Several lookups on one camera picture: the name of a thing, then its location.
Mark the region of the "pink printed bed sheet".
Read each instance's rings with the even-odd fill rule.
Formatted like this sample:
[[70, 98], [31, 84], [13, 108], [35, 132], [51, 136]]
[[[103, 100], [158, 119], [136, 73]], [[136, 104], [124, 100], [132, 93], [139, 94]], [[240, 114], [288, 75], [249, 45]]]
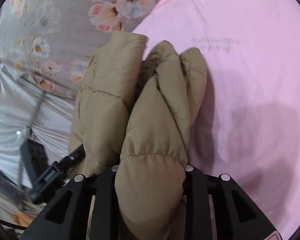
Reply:
[[197, 47], [207, 87], [189, 162], [227, 173], [284, 239], [300, 226], [300, 6], [296, 0], [160, 0], [135, 29], [148, 47]]

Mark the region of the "silver satin curtain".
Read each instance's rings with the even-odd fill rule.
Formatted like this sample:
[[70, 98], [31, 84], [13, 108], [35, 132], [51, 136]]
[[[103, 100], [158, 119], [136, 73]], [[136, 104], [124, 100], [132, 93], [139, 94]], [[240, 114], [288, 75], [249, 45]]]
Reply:
[[74, 102], [50, 93], [23, 79], [15, 80], [0, 63], [0, 170], [11, 181], [26, 187], [31, 182], [20, 174], [20, 147], [31, 128], [35, 141], [44, 145], [49, 163], [69, 151]]

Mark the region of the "olive quilted puffer jacket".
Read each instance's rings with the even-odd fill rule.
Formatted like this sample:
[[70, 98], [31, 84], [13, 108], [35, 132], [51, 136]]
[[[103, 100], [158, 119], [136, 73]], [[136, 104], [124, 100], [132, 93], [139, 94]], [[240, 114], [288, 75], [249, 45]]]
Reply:
[[124, 239], [183, 239], [187, 149], [206, 88], [197, 48], [168, 41], [143, 57], [147, 37], [115, 31], [85, 71], [69, 149], [85, 158], [69, 177], [90, 177], [117, 165], [115, 191]]

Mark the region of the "grey floral blanket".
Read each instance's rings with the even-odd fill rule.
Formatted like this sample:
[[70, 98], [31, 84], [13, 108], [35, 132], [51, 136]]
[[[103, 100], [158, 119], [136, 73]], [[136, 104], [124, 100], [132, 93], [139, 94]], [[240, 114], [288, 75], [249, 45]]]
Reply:
[[15, 77], [74, 98], [94, 52], [113, 31], [133, 31], [159, 0], [6, 0], [0, 61]]

